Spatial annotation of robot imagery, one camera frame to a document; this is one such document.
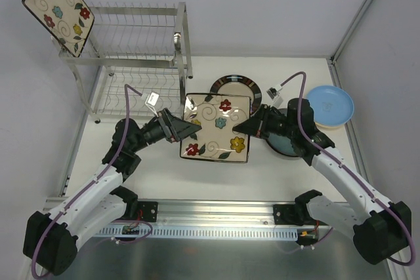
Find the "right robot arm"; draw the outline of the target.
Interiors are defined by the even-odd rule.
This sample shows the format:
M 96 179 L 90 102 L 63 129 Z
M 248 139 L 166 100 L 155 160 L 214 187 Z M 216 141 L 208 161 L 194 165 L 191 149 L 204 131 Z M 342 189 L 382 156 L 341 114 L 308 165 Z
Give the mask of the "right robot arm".
M 392 202 L 346 165 L 334 142 L 317 128 L 307 99 L 290 100 L 286 114 L 263 105 L 233 129 L 260 139 L 271 134 L 288 138 L 295 154 L 323 175 L 348 203 L 342 207 L 318 191 L 308 191 L 295 200 L 298 222 L 319 220 L 341 232 L 370 264 L 386 259 L 394 262 L 393 254 L 405 248 L 411 254 L 405 265 L 415 262 L 410 208 L 402 201 Z

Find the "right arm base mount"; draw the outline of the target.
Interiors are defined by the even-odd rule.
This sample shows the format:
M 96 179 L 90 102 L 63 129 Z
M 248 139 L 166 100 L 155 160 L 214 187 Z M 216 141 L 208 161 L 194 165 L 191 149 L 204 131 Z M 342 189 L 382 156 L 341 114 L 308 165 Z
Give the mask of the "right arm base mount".
M 299 225 L 294 204 L 275 204 L 272 206 L 275 225 Z

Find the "square floral plate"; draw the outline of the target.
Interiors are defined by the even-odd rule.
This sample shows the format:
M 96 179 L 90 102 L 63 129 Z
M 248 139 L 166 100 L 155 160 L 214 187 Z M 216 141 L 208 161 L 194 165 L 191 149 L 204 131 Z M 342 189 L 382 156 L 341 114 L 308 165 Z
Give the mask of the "square floral plate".
M 84 0 L 22 0 L 22 4 L 71 56 L 81 55 L 95 22 Z
M 251 98 L 231 94 L 188 93 L 182 118 L 201 129 L 180 143 L 180 158 L 246 163 L 249 136 L 233 128 L 250 118 Z

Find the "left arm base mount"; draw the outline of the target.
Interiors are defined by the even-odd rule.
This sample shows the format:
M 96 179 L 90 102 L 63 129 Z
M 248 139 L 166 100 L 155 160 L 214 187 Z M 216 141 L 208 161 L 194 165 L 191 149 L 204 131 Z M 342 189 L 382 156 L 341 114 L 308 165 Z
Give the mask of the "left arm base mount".
M 136 207 L 136 219 L 145 222 L 156 222 L 158 218 L 157 201 L 138 201 Z

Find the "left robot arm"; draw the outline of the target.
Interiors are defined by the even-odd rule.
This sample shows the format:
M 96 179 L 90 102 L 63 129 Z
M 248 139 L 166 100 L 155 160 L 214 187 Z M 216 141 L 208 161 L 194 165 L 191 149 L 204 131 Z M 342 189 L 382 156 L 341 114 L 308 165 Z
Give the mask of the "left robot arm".
M 201 126 L 175 117 L 167 108 L 139 127 L 126 117 L 117 122 L 112 144 L 94 175 L 73 195 L 49 212 L 34 212 L 27 221 L 23 253 L 31 260 L 31 276 L 60 275 L 82 246 L 101 228 L 118 218 L 132 220 L 138 212 L 136 193 L 123 187 L 141 159 L 137 152 L 166 140 L 176 143 Z

